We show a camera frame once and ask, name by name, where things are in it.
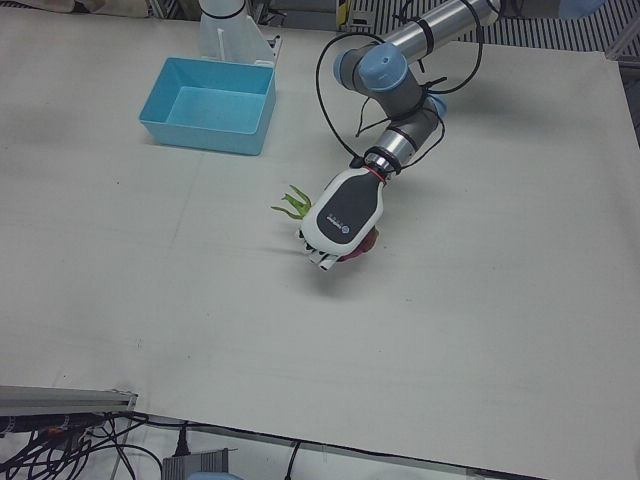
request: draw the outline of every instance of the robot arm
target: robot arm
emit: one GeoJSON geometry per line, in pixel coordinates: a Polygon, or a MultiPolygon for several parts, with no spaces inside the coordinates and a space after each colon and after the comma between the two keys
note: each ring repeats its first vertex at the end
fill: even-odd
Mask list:
{"type": "MultiPolygon", "coordinates": [[[[589,7],[593,11],[602,1],[586,3],[593,4],[589,7]]],[[[358,247],[382,216],[383,187],[411,161],[446,113],[443,99],[427,93],[409,64],[478,24],[490,25],[515,6],[518,14],[526,5],[529,13],[535,14],[537,8],[539,15],[551,12],[548,16],[559,16],[563,11],[575,15],[568,4],[583,8],[585,0],[449,0],[420,18],[410,19],[384,37],[384,43],[348,50],[336,58],[338,83],[376,100],[391,123],[363,158],[354,159],[351,169],[329,183],[304,217],[299,237],[313,263],[328,270],[358,247]]]]}

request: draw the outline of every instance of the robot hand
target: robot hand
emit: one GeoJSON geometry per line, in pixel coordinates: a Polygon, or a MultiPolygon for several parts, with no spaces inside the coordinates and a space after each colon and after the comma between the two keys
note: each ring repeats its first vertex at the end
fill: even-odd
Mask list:
{"type": "Polygon", "coordinates": [[[368,235],[375,241],[384,185],[384,178],[369,167],[345,170],[327,185],[298,232],[313,263],[328,270],[368,235]]]}

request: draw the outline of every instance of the black wire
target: black wire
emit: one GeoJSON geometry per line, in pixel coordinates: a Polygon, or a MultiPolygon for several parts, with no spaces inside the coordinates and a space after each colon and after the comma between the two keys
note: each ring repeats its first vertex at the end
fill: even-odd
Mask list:
{"type": "Polygon", "coordinates": [[[493,3],[491,3],[491,0],[485,0],[487,2],[487,5],[489,6],[489,8],[494,11],[495,13],[497,13],[498,15],[500,15],[500,10],[497,9],[496,7],[493,6],[493,3]]]}
{"type": "Polygon", "coordinates": [[[431,110],[431,109],[428,109],[428,108],[426,108],[425,110],[428,111],[428,112],[433,113],[436,116],[436,118],[438,119],[438,123],[440,124],[440,137],[438,137],[438,139],[434,142],[434,144],[431,145],[429,148],[427,148],[422,155],[420,155],[418,158],[416,158],[413,162],[408,163],[407,165],[404,165],[402,167],[402,170],[405,170],[405,169],[407,169],[409,167],[413,167],[416,163],[418,163],[420,160],[422,160],[424,157],[426,157],[434,148],[436,148],[440,144],[440,142],[442,142],[442,140],[444,140],[444,134],[445,134],[445,131],[446,131],[445,126],[444,126],[444,120],[442,120],[442,117],[438,114],[437,111],[431,110]]]}
{"type": "Polygon", "coordinates": [[[476,9],[473,7],[473,5],[471,5],[467,0],[459,0],[459,1],[462,2],[469,9],[469,11],[471,12],[471,15],[473,15],[473,20],[476,22],[476,36],[478,37],[478,54],[476,56],[476,64],[473,67],[473,70],[471,71],[469,76],[467,76],[467,78],[465,78],[462,82],[460,82],[455,87],[447,88],[445,90],[429,90],[429,93],[435,93],[435,94],[439,94],[439,95],[446,95],[448,93],[457,92],[462,87],[467,85],[473,79],[473,77],[476,76],[476,73],[478,73],[478,70],[480,69],[480,64],[482,63],[482,49],[483,49],[483,46],[484,46],[484,31],[482,30],[482,24],[480,23],[480,17],[478,17],[478,12],[476,12],[476,9]]]}
{"type": "Polygon", "coordinates": [[[329,50],[329,48],[331,48],[331,46],[337,42],[339,42],[340,40],[343,40],[347,37],[369,37],[372,38],[374,40],[376,40],[379,43],[384,43],[384,40],[382,40],[382,38],[380,38],[377,35],[374,35],[372,33],[367,33],[367,32],[349,32],[349,33],[343,33],[342,35],[339,35],[331,40],[329,40],[329,42],[327,42],[327,44],[324,46],[324,48],[322,49],[322,52],[320,53],[320,57],[318,57],[318,63],[316,64],[316,95],[318,96],[318,103],[320,104],[320,110],[322,110],[322,114],[324,115],[324,119],[327,121],[327,124],[329,125],[329,129],[331,130],[331,132],[333,132],[333,135],[336,137],[336,139],[338,140],[338,142],[340,142],[340,145],[342,145],[344,147],[344,149],[349,152],[349,154],[353,157],[359,157],[359,155],[355,152],[355,150],[353,148],[351,148],[349,145],[347,145],[347,143],[342,140],[342,138],[340,137],[340,135],[338,134],[338,132],[336,131],[335,127],[333,126],[333,123],[331,123],[331,119],[329,118],[329,114],[327,113],[327,109],[324,106],[324,101],[322,100],[322,92],[320,91],[320,67],[322,66],[322,60],[324,59],[324,56],[327,54],[327,51],[329,50]]]}
{"type": "Polygon", "coordinates": [[[287,468],[287,474],[284,477],[284,480],[291,480],[291,472],[293,471],[293,462],[296,459],[296,454],[298,453],[298,449],[300,448],[300,444],[302,442],[297,441],[293,447],[293,452],[291,453],[291,458],[289,459],[289,468],[287,468]]]}
{"type": "Polygon", "coordinates": [[[125,468],[129,472],[129,475],[131,476],[131,480],[136,480],[136,473],[133,470],[133,467],[131,466],[131,462],[129,462],[129,457],[127,457],[126,453],[124,453],[124,450],[122,450],[122,448],[120,448],[120,445],[118,445],[118,437],[115,436],[115,433],[116,433],[115,420],[110,419],[109,425],[111,426],[111,431],[113,432],[111,435],[109,435],[109,440],[113,442],[113,446],[118,452],[118,456],[120,457],[120,460],[122,460],[122,463],[124,464],[125,468]]]}
{"type": "MultiPolygon", "coordinates": [[[[131,418],[129,415],[124,414],[105,414],[99,420],[89,422],[82,426],[70,428],[69,430],[64,431],[54,438],[46,437],[45,435],[42,435],[41,438],[34,438],[34,433],[32,432],[27,445],[25,445],[25,447],[23,447],[20,452],[18,452],[12,458],[0,464],[0,473],[4,472],[6,479],[11,480],[18,474],[21,469],[28,468],[29,471],[27,478],[29,480],[40,480],[41,478],[54,480],[68,467],[71,466],[71,471],[69,472],[67,478],[69,480],[74,480],[86,466],[88,457],[91,453],[98,450],[105,450],[107,448],[116,448],[116,450],[118,450],[123,463],[125,464],[125,466],[127,466],[127,469],[130,470],[131,473],[133,469],[130,469],[131,464],[126,456],[126,453],[123,451],[123,448],[125,447],[122,446],[123,444],[119,444],[117,442],[117,438],[135,428],[139,428],[140,426],[145,425],[147,421],[148,418],[139,420],[137,418],[131,418]],[[116,432],[114,422],[114,419],[116,418],[128,418],[135,423],[128,428],[116,432]],[[109,433],[104,430],[105,434],[107,434],[107,437],[94,446],[91,445],[90,441],[82,441],[77,446],[77,448],[72,448],[71,442],[73,441],[75,434],[79,433],[82,430],[86,431],[91,427],[95,427],[99,424],[99,422],[109,423],[110,427],[112,428],[112,432],[109,433]],[[58,445],[62,445],[64,442],[67,443],[60,455],[60,458],[54,459],[53,454],[55,448],[58,445]],[[46,461],[40,461],[40,457],[45,453],[47,454],[46,461]],[[40,470],[39,472],[35,472],[35,467],[46,468],[40,470]]],[[[127,445],[126,448],[133,448],[144,451],[145,453],[151,455],[161,468],[162,463],[159,461],[157,456],[153,455],[152,452],[148,451],[147,449],[135,445],[127,445]]]]}

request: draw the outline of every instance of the silver arm segment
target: silver arm segment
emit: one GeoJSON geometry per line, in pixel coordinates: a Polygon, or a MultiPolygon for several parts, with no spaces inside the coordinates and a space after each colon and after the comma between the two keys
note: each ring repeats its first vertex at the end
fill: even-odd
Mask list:
{"type": "MultiPolygon", "coordinates": [[[[498,19],[500,0],[468,0],[482,26],[498,19]]],[[[449,0],[410,24],[390,33],[383,40],[398,47],[409,63],[475,28],[469,8],[460,0],[449,0]]]]}

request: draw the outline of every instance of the black cable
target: black cable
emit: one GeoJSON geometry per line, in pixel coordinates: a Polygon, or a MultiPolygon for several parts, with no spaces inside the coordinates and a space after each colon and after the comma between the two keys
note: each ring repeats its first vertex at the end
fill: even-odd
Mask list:
{"type": "MultiPolygon", "coordinates": [[[[145,420],[131,419],[130,420],[136,422],[130,427],[123,429],[120,432],[115,431],[115,422],[116,418],[129,418],[128,415],[124,414],[105,414],[103,416],[98,417],[94,421],[88,422],[86,425],[77,426],[64,432],[56,435],[55,437],[47,437],[46,435],[41,435],[39,437],[34,437],[34,433],[31,434],[29,442],[25,447],[23,447],[16,455],[12,458],[0,464],[0,473],[5,473],[5,478],[7,480],[11,480],[14,478],[17,473],[22,468],[29,468],[28,478],[30,480],[39,480],[41,478],[47,479],[55,479],[61,473],[65,471],[69,466],[73,464],[71,473],[69,473],[68,478],[72,480],[73,478],[77,478],[79,472],[82,471],[84,466],[88,461],[88,456],[96,451],[96,449],[106,449],[106,448],[116,448],[120,446],[116,446],[117,438],[128,433],[129,431],[139,428],[144,425],[145,420]],[[99,422],[107,422],[110,424],[113,432],[109,433],[106,430],[105,434],[107,434],[107,438],[103,439],[101,442],[97,443],[95,446],[91,446],[90,442],[83,441],[81,442],[77,448],[72,448],[72,441],[74,435],[79,433],[82,430],[87,430],[91,427],[97,426],[99,422]],[[60,458],[54,459],[53,452],[54,449],[58,445],[62,445],[64,442],[67,442],[64,450],[62,451],[60,458]],[[114,442],[114,445],[106,445],[109,442],[114,442]],[[47,453],[46,461],[39,461],[40,457],[47,453]],[[45,469],[34,473],[35,467],[46,467],[45,469]]],[[[123,463],[125,465],[129,464],[128,459],[126,458],[126,454],[122,449],[119,449],[119,454],[122,454],[125,458],[123,458],[123,463]]]]}
{"type": "Polygon", "coordinates": [[[407,165],[404,165],[402,167],[402,170],[405,170],[405,169],[407,169],[409,167],[413,167],[416,163],[418,163],[420,160],[422,160],[424,157],[426,157],[434,148],[436,148],[440,144],[440,142],[442,142],[442,140],[444,140],[444,134],[445,134],[445,130],[446,130],[445,126],[444,126],[444,120],[442,120],[442,117],[438,114],[437,111],[431,110],[431,109],[428,109],[428,108],[426,108],[425,110],[427,112],[433,113],[437,117],[438,123],[440,124],[440,137],[438,137],[438,139],[434,142],[434,144],[431,145],[429,148],[427,148],[422,155],[420,155],[418,158],[416,158],[413,162],[408,163],[407,165]]]}
{"type": "Polygon", "coordinates": [[[296,459],[296,455],[298,453],[298,449],[300,448],[302,442],[297,441],[293,446],[293,452],[291,453],[291,458],[289,459],[289,468],[287,468],[287,474],[284,477],[284,480],[291,480],[291,472],[293,471],[293,462],[296,459]]]}
{"type": "Polygon", "coordinates": [[[178,434],[178,444],[176,445],[176,451],[173,454],[174,457],[184,457],[186,455],[191,455],[189,451],[189,445],[187,444],[187,426],[188,422],[185,422],[182,427],[180,427],[180,433],[178,434]]]}
{"type": "Polygon", "coordinates": [[[473,16],[473,20],[476,22],[476,36],[478,37],[478,54],[476,56],[476,64],[473,67],[473,70],[471,71],[469,76],[467,76],[467,78],[465,78],[462,82],[460,82],[455,87],[447,88],[445,90],[429,90],[429,93],[446,95],[449,93],[457,92],[462,87],[467,85],[471,80],[473,80],[473,77],[475,77],[476,73],[478,73],[478,70],[480,69],[480,64],[482,63],[482,50],[484,47],[484,31],[482,30],[480,17],[478,17],[478,12],[476,12],[476,9],[473,8],[473,5],[471,5],[467,0],[459,0],[459,1],[462,2],[469,9],[469,11],[471,12],[471,15],[473,16]]]}
{"type": "Polygon", "coordinates": [[[116,433],[115,420],[110,419],[109,420],[109,425],[111,426],[111,431],[113,432],[111,435],[109,435],[109,440],[111,440],[113,442],[113,446],[115,447],[116,451],[118,452],[118,456],[120,457],[120,460],[122,460],[122,463],[124,464],[125,468],[129,472],[129,475],[131,476],[131,480],[136,480],[136,473],[133,470],[133,467],[131,466],[131,462],[129,462],[129,457],[127,457],[127,455],[124,453],[124,450],[122,450],[122,448],[120,448],[120,445],[118,444],[118,438],[115,436],[115,433],[116,433]]]}
{"type": "Polygon", "coordinates": [[[340,142],[340,145],[342,145],[344,149],[347,152],[349,152],[349,154],[352,155],[353,157],[359,157],[359,155],[355,152],[355,150],[353,150],[349,145],[347,145],[347,143],[344,140],[342,140],[342,138],[336,131],[335,127],[333,126],[333,123],[331,123],[331,119],[329,118],[327,109],[324,106],[324,102],[322,100],[322,92],[320,91],[320,67],[322,66],[322,60],[324,59],[324,56],[327,54],[327,51],[329,50],[329,48],[331,48],[331,46],[334,43],[337,43],[340,40],[343,40],[347,37],[356,37],[356,36],[369,37],[376,40],[378,43],[384,43],[384,40],[382,40],[382,38],[372,33],[366,33],[366,32],[343,33],[342,35],[339,35],[329,40],[329,42],[327,42],[327,44],[322,49],[322,52],[320,53],[320,57],[318,58],[318,63],[316,64],[316,95],[318,96],[318,103],[320,104],[320,110],[322,110],[322,114],[324,115],[324,119],[327,121],[327,124],[329,125],[329,129],[331,130],[331,132],[333,132],[333,135],[336,137],[338,142],[340,142]]]}

